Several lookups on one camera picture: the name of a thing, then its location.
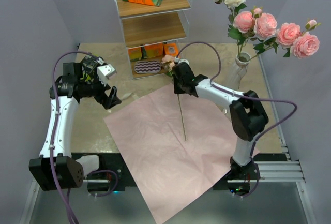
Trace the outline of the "small peach rose stem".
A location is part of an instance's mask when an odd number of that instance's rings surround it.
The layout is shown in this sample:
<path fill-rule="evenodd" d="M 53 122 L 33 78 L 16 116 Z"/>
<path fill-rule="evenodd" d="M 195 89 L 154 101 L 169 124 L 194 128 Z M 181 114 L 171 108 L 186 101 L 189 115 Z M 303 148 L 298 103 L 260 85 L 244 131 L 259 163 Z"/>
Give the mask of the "small peach rose stem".
<path fill-rule="evenodd" d="M 161 60 L 161 65 L 163 68 L 166 70 L 166 75 L 169 77 L 172 77 L 173 84 L 174 84 L 174 93 L 177 95 L 177 100 L 178 100 L 178 105 L 179 105 L 179 110 L 180 110 L 180 117 L 182 121 L 182 127 L 183 127 L 183 133 L 184 133 L 184 140 L 185 142 L 187 141 L 187 136 L 186 136 L 186 130 L 185 130 L 185 124 L 184 124 L 184 117 L 183 117 L 183 111 L 182 111 L 182 105 L 180 102 L 180 88 L 178 86 L 178 79 L 174 75 L 173 72 L 173 67 L 178 63 L 179 59 L 171 56 L 171 55 L 165 55 L 162 60 Z"/>

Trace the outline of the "large pink rose stem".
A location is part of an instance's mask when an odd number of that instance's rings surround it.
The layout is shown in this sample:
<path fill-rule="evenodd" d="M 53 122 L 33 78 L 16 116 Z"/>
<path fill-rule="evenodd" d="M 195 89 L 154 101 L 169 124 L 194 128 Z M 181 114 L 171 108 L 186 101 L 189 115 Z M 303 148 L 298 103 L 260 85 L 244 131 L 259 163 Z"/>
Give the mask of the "large pink rose stem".
<path fill-rule="evenodd" d="M 285 50 L 283 57 L 291 56 L 297 59 L 309 58 L 313 56 L 320 47 L 318 37 L 310 32 L 315 30 L 321 24 L 315 19 L 309 20 L 304 29 L 295 23 L 283 23 L 281 28 L 276 30 L 275 36 L 260 42 L 254 46 L 258 55 L 274 50 L 278 52 L 279 48 Z"/>

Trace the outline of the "pink wrapping paper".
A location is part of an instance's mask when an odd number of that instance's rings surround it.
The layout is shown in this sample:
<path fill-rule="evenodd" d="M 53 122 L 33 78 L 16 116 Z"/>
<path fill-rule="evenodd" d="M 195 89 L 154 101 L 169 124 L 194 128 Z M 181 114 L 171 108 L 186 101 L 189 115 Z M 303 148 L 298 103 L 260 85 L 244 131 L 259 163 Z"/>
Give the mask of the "pink wrapping paper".
<path fill-rule="evenodd" d="M 176 96 L 172 85 L 105 118 L 156 223 L 164 223 L 230 169 L 237 136 L 211 101 Z"/>

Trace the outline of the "beige printed ribbon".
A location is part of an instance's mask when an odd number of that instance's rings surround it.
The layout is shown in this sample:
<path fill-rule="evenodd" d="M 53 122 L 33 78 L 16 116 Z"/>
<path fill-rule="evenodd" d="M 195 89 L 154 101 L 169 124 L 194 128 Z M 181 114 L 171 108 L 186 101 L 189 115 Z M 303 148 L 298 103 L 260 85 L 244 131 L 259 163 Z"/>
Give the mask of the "beige printed ribbon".
<path fill-rule="evenodd" d="M 128 98 L 130 98 L 130 97 L 133 98 L 134 100 L 139 99 L 139 96 L 138 96 L 137 94 L 131 92 L 131 93 L 126 93 L 126 94 L 124 94 L 124 95 L 121 97 L 121 100 L 126 100 L 126 99 L 128 99 Z"/>

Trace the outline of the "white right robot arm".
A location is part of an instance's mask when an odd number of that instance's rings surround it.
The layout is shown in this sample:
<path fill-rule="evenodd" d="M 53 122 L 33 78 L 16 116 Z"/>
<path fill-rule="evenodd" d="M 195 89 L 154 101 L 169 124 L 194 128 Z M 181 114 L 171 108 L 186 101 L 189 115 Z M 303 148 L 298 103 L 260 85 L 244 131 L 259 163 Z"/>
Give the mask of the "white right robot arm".
<path fill-rule="evenodd" d="M 230 114 L 232 128 L 237 135 L 236 148 L 230 159 L 230 172 L 241 179 L 248 174 L 252 164 L 252 153 L 256 138 L 262 133 L 269 119 L 257 94 L 234 91 L 202 74 L 195 76 L 187 62 L 180 62 L 172 68 L 174 93 L 188 94 L 210 100 Z"/>

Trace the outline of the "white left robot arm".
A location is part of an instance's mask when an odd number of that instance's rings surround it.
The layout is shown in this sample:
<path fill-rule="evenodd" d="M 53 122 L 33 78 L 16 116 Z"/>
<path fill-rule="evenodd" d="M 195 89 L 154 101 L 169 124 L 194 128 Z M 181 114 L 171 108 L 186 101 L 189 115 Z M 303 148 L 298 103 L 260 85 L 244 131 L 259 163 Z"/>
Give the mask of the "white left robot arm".
<path fill-rule="evenodd" d="M 108 85 L 115 68 L 101 61 L 64 63 L 63 74 L 50 88 L 51 117 L 39 157 L 29 161 L 29 170 L 44 191 L 78 188 L 91 174 L 103 178 L 107 166 L 98 155 L 74 159 L 71 154 L 73 121 L 82 98 L 93 97 L 106 110 L 121 103 L 117 88 Z"/>

